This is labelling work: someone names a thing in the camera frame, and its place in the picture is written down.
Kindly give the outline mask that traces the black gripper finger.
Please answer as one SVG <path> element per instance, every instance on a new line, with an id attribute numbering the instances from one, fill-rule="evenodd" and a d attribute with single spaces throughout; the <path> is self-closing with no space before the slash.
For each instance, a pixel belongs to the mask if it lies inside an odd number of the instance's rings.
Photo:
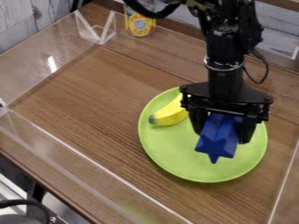
<path id="1" fill-rule="evenodd" d="M 197 108 L 191 109 L 189 114 L 194 132 L 199 135 L 202 133 L 206 121 L 209 119 L 210 112 L 205 109 Z"/>
<path id="2" fill-rule="evenodd" d="M 239 126 L 239 143 L 247 144 L 251 141 L 257 130 L 257 121 L 251 118 L 245 118 Z"/>

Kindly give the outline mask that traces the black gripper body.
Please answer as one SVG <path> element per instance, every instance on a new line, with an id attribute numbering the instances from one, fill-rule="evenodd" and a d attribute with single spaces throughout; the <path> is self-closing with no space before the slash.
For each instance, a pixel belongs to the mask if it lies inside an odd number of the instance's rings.
<path id="1" fill-rule="evenodd" d="M 182 85 L 179 91 L 182 93 L 182 107 L 189 112 L 198 109 L 246 117 L 258 123 L 269 120 L 274 97 L 247 84 L 242 85 L 241 90 L 234 95 L 211 95 L 209 82 Z"/>

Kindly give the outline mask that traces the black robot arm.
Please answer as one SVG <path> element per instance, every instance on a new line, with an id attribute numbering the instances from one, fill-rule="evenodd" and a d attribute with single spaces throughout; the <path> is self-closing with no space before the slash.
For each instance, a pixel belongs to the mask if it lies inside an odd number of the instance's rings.
<path id="1" fill-rule="evenodd" d="M 125 0 L 138 13 L 149 18 L 166 18 L 181 5 L 187 5 L 199 19 L 207 43 L 205 66 L 209 80 L 182 85 L 182 107 L 191 118 L 194 131 L 201 134 L 209 114 L 221 113 L 241 118 L 238 142 L 250 142 L 257 126 L 269 119 L 274 97 L 254 89 L 245 79 L 250 78 L 245 56 L 254 54 L 263 41 L 263 26 L 257 16 L 255 0 L 169 0 L 167 6 L 154 12 L 139 0 Z"/>

